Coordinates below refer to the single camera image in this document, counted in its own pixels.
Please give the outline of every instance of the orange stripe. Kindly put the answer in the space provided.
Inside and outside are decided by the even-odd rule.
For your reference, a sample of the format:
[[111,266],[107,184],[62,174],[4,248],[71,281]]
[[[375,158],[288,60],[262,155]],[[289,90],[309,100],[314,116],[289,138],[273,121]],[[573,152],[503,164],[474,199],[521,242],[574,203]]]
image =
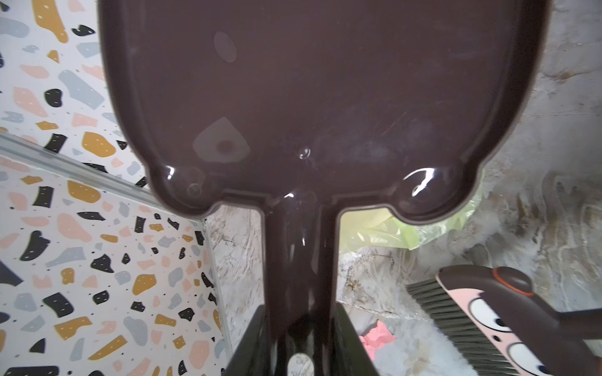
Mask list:
[[500,275],[497,272],[497,268],[493,269],[492,273],[493,273],[493,278],[495,278],[498,282],[500,282],[502,285],[509,288],[510,290],[517,292],[521,295],[525,295],[526,297],[532,297],[533,295],[535,295],[534,292],[524,292],[524,291],[519,290],[516,287],[512,286],[510,283],[504,281],[503,279],[501,279]]

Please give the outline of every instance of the black bristles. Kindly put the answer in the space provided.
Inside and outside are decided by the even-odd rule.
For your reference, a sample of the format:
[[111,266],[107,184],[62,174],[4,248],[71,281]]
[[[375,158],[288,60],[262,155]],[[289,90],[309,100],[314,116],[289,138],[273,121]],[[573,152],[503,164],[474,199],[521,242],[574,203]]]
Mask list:
[[474,325],[435,280],[407,286],[408,293],[429,314],[479,376],[514,376],[517,371]]

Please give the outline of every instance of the cartoon eye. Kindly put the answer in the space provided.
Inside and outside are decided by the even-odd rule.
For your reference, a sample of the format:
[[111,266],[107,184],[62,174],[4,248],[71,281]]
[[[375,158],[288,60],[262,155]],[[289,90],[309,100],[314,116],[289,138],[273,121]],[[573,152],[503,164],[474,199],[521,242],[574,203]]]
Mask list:
[[491,307],[485,303],[485,300],[477,298],[470,302],[468,310],[474,317],[474,319],[486,327],[497,330],[497,331],[512,331],[506,324],[500,319]]
[[508,355],[514,363],[532,375],[547,376],[552,374],[522,342],[510,345]]

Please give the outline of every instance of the green plastic bag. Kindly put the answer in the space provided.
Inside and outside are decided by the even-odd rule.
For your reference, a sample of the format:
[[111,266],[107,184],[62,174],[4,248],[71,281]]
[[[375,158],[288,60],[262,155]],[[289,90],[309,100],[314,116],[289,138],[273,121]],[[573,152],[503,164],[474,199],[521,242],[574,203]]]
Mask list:
[[481,202],[479,187],[473,198],[446,220],[423,226],[405,224],[393,217],[389,209],[350,211],[341,217],[339,253],[358,251],[362,247],[407,248],[413,250],[450,230],[461,230]]

